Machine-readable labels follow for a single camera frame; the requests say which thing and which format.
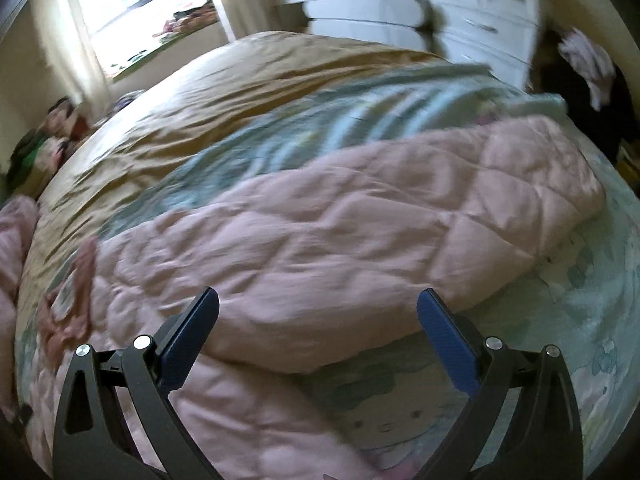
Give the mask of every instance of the bed sheet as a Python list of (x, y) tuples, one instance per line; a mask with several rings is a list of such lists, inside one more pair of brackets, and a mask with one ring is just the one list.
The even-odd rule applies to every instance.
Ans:
[[(519, 105), (512, 112), (534, 111), (541, 104)], [(500, 336), (512, 348), (561, 348), (580, 409), (586, 478), (640, 402), (640, 203), (565, 117), (562, 104), (543, 105), (587, 158), (606, 189), (606, 206), (535, 270), (465, 315), (481, 333)], [(467, 401), (421, 333), (300, 377), (300, 385), (388, 480), (411, 479)], [(476, 466), (495, 456), (516, 402), (517, 391), (511, 390)]]
[(79, 243), (191, 156), (319, 88), (434, 58), (377, 43), (266, 32), (178, 70), (108, 121), (44, 190), (18, 298), (17, 340)]
[[(444, 63), (416, 64), (321, 90), (204, 150), (111, 218), (101, 235), (111, 237), (172, 208), (204, 205), (256, 174), (300, 167), (344, 146), (464, 126), (488, 111), (555, 119), (607, 190), (601, 214), (575, 229), (534, 271), (468, 311), (483, 333), (500, 335), (514, 348), (561, 347), (578, 396), (588, 473), (620, 435), (639, 400), (640, 205), (566, 118), (557, 96), (527, 96), (491, 78), (486, 68)], [(28, 334), (18, 345), (23, 351)], [(28, 386), (26, 368), (20, 380)], [(411, 478), (466, 400), (453, 391), (421, 334), (298, 380), (390, 479)], [(508, 415), (508, 410), (503, 413), (480, 462), (495, 453)]]

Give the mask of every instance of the comforter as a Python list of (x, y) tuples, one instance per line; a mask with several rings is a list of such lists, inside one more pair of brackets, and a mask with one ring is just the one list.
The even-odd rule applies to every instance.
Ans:
[[(415, 299), (426, 286), (454, 311), (473, 306), (529, 270), (603, 198), (575, 145), (542, 117), (341, 150), (102, 243), (90, 341), (126, 346), (213, 285), (220, 319), (172, 403), (216, 468), (228, 478), (375, 478), (267, 370), (309, 372), (418, 331)], [(73, 302), (71, 294), (58, 307)], [(43, 463), (71, 351), (59, 370), (38, 358), (39, 427), (30, 431)], [(124, 408), (153, 463), (126, 399)]]
[(18, 297), (17, 338), (80, 242), (190, 157), (319, 88), (432, 59), (377, 43), (265, 32), (217, 48), (145, 92), (100, 128), (42, 193), (42, 220)]

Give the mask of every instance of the pillow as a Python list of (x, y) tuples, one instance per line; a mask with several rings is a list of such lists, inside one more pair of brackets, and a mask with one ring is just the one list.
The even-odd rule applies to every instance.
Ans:
[(14, 396), (15, 300), (22, 267), (38, 222), (38, 207), (15, 196), (0, 210), (0, 410), (7, 420), (16, 411)]

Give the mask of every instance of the white cloth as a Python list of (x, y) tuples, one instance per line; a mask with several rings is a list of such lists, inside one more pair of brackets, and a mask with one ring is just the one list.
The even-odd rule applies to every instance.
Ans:
[(564, 38), (558, 50), (587, 82), (593, 109), (600, 111), (603, 106), (607, 106), (616, 79), (616, 67), (607, 51), (577, 28)]
[(113, 103), (79, 0), (30, 0), (47, 62), (72, 100), (94, 121)]

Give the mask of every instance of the pink blanket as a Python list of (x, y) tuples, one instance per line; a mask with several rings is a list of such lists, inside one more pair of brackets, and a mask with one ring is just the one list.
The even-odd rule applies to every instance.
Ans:
[[(542, 117), (342, 150), (104, 242), (90, 342), (126, 346), (213, 286), (220, 320), (172, 394), (207, 457), (229, 479), (375, 478), (274, 372), (310, 372), (416, 332), (427, 286), (454, 311), (479, 303), (603, 198), (578, 149)], [(57, 373), (42, 360), (33, 385), (30, 438), (42, 462), (71, 350)]]
[(15, 300), (37, 222), (38, 206), (27, 196), (15, 196), (0, 210), (0, 410), (9, 420), (17, 407), (14, 394)]

